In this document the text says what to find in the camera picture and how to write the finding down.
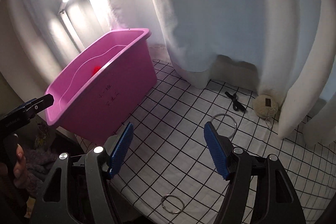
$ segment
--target human hand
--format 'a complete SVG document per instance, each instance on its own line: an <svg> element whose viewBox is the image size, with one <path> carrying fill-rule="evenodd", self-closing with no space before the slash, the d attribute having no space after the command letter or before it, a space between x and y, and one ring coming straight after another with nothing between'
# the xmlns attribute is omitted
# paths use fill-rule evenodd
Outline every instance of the human hand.
<svg viewBox="0 0 336 224"><path fill-rule="evenodd" d="M17 188L26 188L29 185L30 181L26 168L26 157L21 145L19 144L17 145L16 149L16 158L17 161L13 169L13 173L15 176L13 183ZM6 176L7 173L7 166L4 163L0 162L0 176Z"/></svg>

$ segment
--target blue gripper pad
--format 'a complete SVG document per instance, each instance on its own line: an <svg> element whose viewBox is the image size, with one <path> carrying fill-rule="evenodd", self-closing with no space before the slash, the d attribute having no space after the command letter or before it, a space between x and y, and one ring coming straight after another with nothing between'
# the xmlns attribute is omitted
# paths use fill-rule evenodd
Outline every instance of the blue gripper pad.
<svg viewBox="0 0 336 224"><path fill-rule="evenodd" d="M129 122L110 157L109 177L111 179L119 173L132 139L133 124Z"/></svg>
<svg viewBox="0 0 336 224"><path fill-rule="evenodd" d="M217 139L218 133L213 132L209 122L204 125L204 139L209 148L212 161L215 164L217 172L226 179L229 175L227 169L226 155Z"/></svg>

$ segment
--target grid pattern sheet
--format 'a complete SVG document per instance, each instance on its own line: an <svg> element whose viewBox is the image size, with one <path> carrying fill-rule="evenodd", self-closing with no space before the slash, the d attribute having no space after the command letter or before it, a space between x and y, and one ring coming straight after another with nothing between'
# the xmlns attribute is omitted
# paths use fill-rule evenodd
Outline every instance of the grid pattern sheet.
<svg viewBox="0 0 336 224"><path fill-rule="evenodd" d="M251 155L275 154L281 160L303 207L307 223L314 223L336 192L335 142L306 147L302 128L308 117L284 140L277 138L278 117L270 130L256 116L252 91L211 80L204 90L184 81L170 63L153 61L157 84L125 121L134 125L134 138L120 173L112 183L137 208L157 224L213 223L224 199L228 182L215 169L203 136L203 126L218 113L231 115L238 130L232 143ZM237 92L245 113L235 112L224 94ZM229 136L234 123L229 117L213 121L220 135ZM95 147L77 137L84 150ZM243 223L250 223L256 191L252 177ZM185 203L178 215L166 212L161 198L174 194ZM165 201L175 211L181 203L175 198Z"/></svg>

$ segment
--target red ball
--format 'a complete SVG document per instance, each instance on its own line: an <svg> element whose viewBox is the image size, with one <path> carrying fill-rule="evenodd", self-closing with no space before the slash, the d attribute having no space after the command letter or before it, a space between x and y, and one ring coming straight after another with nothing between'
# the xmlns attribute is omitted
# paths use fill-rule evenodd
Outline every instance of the red ball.
<svg viewBox="0 0 336 224"><path fill-rule="evenodd" d="M95 75L101 69L100 66L95 66L92 72L92 76Z"/></svg>

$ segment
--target metal ring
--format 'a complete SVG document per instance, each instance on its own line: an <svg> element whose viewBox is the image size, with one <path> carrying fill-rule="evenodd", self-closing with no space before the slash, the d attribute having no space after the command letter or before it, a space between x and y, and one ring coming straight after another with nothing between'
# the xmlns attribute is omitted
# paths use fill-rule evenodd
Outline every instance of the metal ring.
<svg viewBox="0 0 336 224"><path fill-rule="evenodd" d="M177 211L177 212L173 212L173 211L169 211L169 210L167 210L166 206L163 205L163 202L164 202L167 198L169 198L169 197L177 198L177 199L182 203L182 209L179 210L179 211ZM164 210L166 210L168 213L173 214L173 215L177 215L177 214L181 213L181 212L184 210L184 208L185 208L185 204L184 204L183 200L182 200L181 198L179 198L178 196L176 196L176 195L165 195L165 196L163 196L163 197L161 198L161 206L162 206L162 208L163 208Z"/></svg>
<svg viewBox="0 0 336 224"><path fill-rule="evenodd" d="M212 122L213 119L214 119L214 118L217 118L218 116L228 116L228 117L230 117L230 118L233 120L233 122L235 123L235 131L234 131L230 136L228 136L229 139L230 139L231 137L233 138L233 137L235 136L237 130L238 130L238 126L237 126L237 123L236 123L235 119L233 119L233 117L230 116L229 114L219 113L219 114L216 114L216 115L212 116L210 122Z"/></svg>

